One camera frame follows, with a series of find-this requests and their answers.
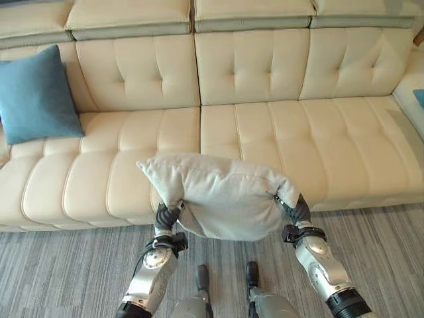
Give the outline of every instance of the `robot forearm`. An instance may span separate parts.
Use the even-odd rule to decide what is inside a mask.
[[[343,265],[334,258],[324,231],[309,221],[299,221],[296,226],[284,228],[283,239],[295,246],[297,259],[334,317],[378,318],[354,288]]]

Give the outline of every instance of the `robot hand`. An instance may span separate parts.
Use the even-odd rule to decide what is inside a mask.
[[[140,270],[134,274],[116,318],[151,318],[164,298],[168,279],[178,265],[178,253],[188,246],[184,233],[172,235],[172,226],[177,221],[181,202],[175,210],[159,204],[156,214],[155,237],[142,252]]]
[[[343,265],[331,253],[322,229],[311,223],[309,208],[303,197],[295,209],[287,209],[294,225],[286,225],[282,232],[284,242],[293,244],[296,257],[305,268],[319,297],[329,306],[336,318],[378,318],[355,289]]]

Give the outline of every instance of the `sofa backrest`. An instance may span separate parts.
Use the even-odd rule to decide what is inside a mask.
[[[411,47],[407,28],[311,29],[299,98],[389,95],[406,69]]]
[[[199,33],[201,104],[389,95],[411,43],[406,28]]]
[[[0,60],[47,46],[0,50]],[[199,106],[191,34],[67,42],[59,49],[80,113]]]
[[[299,97],[307,28],[195,35],[202,105]]]

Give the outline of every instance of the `sofa seat cushion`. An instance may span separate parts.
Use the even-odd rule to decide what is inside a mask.
[[[0,231],[154,222],[157,196],[136,162],[199,152],[199,108],[84,113],[83,138],[11,147],[0,170]]]
[[[0,6],[0,48],[71,41],[67,1]]]
[[[309,0],[195,0],[197,32],[305,28],[311,15]]]
[[[420,7],[414,0],[311,0],[317,15],[311,28],[397,27],[409,28]]]
[[[201,153],[282,171],[314,211],[424,200],[424,144],[392,96],[204,106]]]
[[[79,0],[66,22],[77,40],[189,33],[189,0]]]

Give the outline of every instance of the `white pillow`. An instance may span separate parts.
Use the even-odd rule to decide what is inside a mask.
[[[173,209],[185,201],[180,223],[199,236],[258,240],[282,226],[277,195],[290,207],[299,198],[293,182],[266,166],[201,154],[168,154],[137,162]]]

